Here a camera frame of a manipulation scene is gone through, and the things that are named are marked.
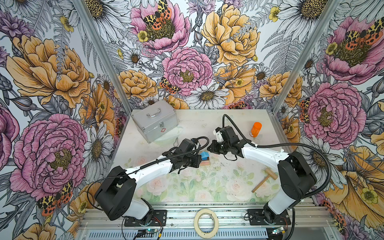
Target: roll of masking tape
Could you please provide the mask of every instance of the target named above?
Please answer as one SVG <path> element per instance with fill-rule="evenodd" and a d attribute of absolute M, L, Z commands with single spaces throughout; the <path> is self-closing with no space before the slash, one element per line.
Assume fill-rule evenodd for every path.
<path fill-rule="evenodd" d="M 205 233 L 203 232 L 200 227 L 199 227 L 199 218 L 203 215 L 203 214 L 208 214 L 211 216 L 211 218 L 214 220 L 214 229 L 209 232 L 209 233 Z M 211 238 L 213 236 L 216 235 L 217 231 L 218 231 L 218 218 L 216 216 L 216 214 L 210 210 L 210 209 L 202 209 L 200 211 L 197 212 L 196 216 L 195 216 L 195 220 L 194 220 L 194 226 L 195 226 L 195 231 L 197 232 L 197 234 L 202 237 L 202 238 L 205 238 L 205 239 L 208 239 L 208 238 Z"/>

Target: table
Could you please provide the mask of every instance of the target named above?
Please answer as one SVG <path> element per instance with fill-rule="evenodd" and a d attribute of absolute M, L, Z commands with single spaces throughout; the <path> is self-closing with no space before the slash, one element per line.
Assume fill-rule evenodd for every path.
<path fill-rule="evenodd" d="M 222 126 L 223 114 L 229 115 L 244 135 L 256 144 L 279 143 L 270 117 L 264 109 L 176 110 L 179 125 L 150 144 L 138 132 L 130 118 L 116 150 L 112 168 L 121 166 L 125 169 L 150 162 L 185 138 L 207 136 L 212 141 L 216 139 L 213 131 Z M 254 122 L 262 124 L 256 138 L 249 135 Z M 198 169 L 188 167 L 180 174 L 174 171 L 158 177 L 138 188 L 135 196 L 150 203 L 267 202 L 280 188 L 279 178 L 269 178 L 252 193 L 251 190 L 266 176 L 265 165 L 242 158 L 229 161 L 223 155 L 212 153 L 209 156 L 210 165 L 200 166 Z"/>

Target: floral tablecloth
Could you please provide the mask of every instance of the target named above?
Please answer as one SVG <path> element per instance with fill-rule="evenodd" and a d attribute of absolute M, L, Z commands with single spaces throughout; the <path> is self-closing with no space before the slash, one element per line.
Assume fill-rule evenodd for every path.
<path fill-rule="evenodd" d="M 173 147 L 175 141 L 180 143 L 184 138 L 207 136 L 213 140 L 213 130 L 221 125 L 221 117 L 227 111 L 178 110 L 179 126 L 151 144 L 144 140 L 130 119 L 112 167 L 121 165 L 129 168 L 152 161 Z M 252 141 L 278 143 L 265 110 L 231 110 L 227 114 L 243 133 L 249 132 L 254 122 L 262 123 L 259 136 L 256 139 L 249 137 Z M 269 178 L 252 193 L 251 190 L 266 176 L 263 164 L 242 158 L 233 162 L 226 160 L 223 155 L 209 155 L 210 165 L 198 169 L 188 167 L 180 174 L 174 171 L 158 177 L 138 188 L 136 197 L 149 202 L 266 202 L 280 188 L 279 178 Z"/>

